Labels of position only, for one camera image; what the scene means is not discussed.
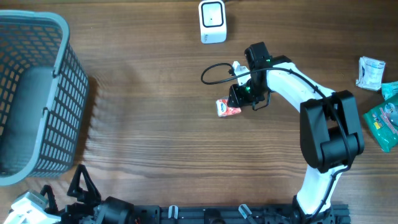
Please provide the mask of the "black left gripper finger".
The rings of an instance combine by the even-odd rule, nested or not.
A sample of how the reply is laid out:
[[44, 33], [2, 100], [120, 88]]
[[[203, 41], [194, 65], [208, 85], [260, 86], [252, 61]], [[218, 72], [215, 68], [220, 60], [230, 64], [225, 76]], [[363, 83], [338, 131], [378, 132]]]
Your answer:
[[55, 200], [55, 195], [53, 193], [52, 187], [49, 185], [44, 185], [40, 191], [42, 196], [47, 196], [48, 198], [48, 207], [44, 210], [46, 213], [51, 215], [57, 215], [59, 213], [57, 203]]
[[83, 164], [76, 167], [67, 195], [78, 202], [101, 202], [101, 194]]

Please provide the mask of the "red white small packet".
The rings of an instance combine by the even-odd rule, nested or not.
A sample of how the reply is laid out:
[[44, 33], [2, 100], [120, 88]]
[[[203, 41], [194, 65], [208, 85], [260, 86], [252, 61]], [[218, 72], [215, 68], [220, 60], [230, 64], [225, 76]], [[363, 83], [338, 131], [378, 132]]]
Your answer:
[[229, 107], [227, 99], [216, 100], [216, 109], [219, 117], [231, 116], [241, 112], [241, 108]]

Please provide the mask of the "white blue small box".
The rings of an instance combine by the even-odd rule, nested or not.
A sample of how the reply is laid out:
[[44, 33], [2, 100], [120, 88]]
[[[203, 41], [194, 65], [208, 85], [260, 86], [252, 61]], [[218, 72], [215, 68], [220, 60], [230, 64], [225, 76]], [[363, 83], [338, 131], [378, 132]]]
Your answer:
[[385, 61], [365, 56], [360, 57], [359, 77], [356, 80], [356, 86], [372, 91], [380, 90], [385, 66]]

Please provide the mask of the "green 3M gloves package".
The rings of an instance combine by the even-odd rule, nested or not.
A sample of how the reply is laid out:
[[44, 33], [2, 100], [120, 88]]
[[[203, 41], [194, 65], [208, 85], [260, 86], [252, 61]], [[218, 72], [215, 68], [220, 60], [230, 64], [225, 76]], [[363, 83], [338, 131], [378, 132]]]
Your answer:
[[363, 114], [363, 118], [382, 151], [390, 152], [397, 146], [397, 95]]

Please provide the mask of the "light blue wipes packet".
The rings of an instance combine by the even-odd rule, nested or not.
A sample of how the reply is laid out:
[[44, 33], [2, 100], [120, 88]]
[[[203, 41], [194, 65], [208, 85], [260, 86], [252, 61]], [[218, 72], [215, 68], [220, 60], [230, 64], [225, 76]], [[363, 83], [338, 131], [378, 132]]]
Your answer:
[[381, 84], [381, 93], [385, 100], [396, 95], [398, 92], [398, 81]]

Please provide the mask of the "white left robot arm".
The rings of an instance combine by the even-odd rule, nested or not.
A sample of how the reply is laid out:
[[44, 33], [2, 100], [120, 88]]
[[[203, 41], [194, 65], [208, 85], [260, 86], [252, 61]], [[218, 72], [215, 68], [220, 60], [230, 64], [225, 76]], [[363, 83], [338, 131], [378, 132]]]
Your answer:
[[44, 211], [61, 218], [60, 223], [134, 223], [134, 205], [123, 200], [101, 194], [93, 183], [86, 167], [78, 165], [67, 195], [76, 199], [71, 205], [59, 210], [51, 186], [42, 187], [40, 194], [47, 197], [48, 207]]

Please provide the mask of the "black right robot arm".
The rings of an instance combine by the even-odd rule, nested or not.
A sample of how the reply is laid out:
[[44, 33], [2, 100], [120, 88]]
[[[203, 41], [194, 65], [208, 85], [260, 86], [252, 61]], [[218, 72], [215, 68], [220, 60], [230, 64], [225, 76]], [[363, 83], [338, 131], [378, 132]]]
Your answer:
[[291, 223], [322, 222], [333, 216], [331, 196], [341, 175], [364, 151], [364, 139], [353, 94], [334, 91], [304, 75], [285, 55], [273, 57], [265, 43], [250, 45], [247, 67], [234, 63], [230, 73], [238, 82], [229, 89], [230, 108], [261, 109], [278, 93], [300, 116], [300, 149], [307, 170], [294, 196]]

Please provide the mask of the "white barcode scanner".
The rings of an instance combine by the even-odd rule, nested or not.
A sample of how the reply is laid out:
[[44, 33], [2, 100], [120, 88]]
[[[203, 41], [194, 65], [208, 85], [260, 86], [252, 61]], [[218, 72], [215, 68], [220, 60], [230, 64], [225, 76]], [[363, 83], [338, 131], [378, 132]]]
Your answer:
[[198, 5], [200, 39], [203, 44], [224, 42], [227, 36], [226, 11], [222, 0], [205, 0]]

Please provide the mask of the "grey plastic shopping basket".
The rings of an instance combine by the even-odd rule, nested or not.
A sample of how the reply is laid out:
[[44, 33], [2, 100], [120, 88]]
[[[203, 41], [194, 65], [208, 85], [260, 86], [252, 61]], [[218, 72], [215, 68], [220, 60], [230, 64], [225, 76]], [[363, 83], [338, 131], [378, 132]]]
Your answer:
[[89, 90], [62, 16], [1, 11], [1, 185], [72, 168]]

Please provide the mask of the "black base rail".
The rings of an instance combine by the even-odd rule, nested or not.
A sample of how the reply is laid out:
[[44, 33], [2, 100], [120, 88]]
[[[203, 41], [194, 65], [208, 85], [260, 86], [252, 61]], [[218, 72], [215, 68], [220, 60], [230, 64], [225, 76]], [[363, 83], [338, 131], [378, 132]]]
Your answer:
[[273, 204], [249, 207], [245, 217], [238, 207], [160, 207], [136, 205], [134, 223], [187, 224], [187, 223], [300, 223], [293, 218], [291, 204]]

